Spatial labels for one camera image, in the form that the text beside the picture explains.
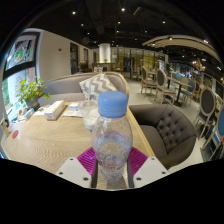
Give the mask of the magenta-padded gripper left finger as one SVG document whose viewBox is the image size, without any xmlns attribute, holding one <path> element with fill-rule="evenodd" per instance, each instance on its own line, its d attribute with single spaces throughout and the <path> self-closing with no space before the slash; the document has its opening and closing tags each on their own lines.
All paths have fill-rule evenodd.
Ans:
<svg viewBox="0 0 224 224">
<path fill-rule="evenodd" d="M 69 157 L 56 175 L 84 188 L 95 188 L 98 179 L 98 162 L 93 148 L 78 157 Z"/>
</svg>

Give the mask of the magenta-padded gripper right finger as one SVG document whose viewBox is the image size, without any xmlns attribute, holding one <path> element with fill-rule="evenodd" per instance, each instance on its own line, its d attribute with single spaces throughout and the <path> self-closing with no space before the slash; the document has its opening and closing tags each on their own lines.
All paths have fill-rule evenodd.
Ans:
<svg viewBox="0 0 224 224">
<path fill-rule="evenodd" d="M 127 160 L 128 185 L 140 188 L 168 175 L 167 169 L 156 157 L 147 157 L 132 147 Z"/>
</svg>

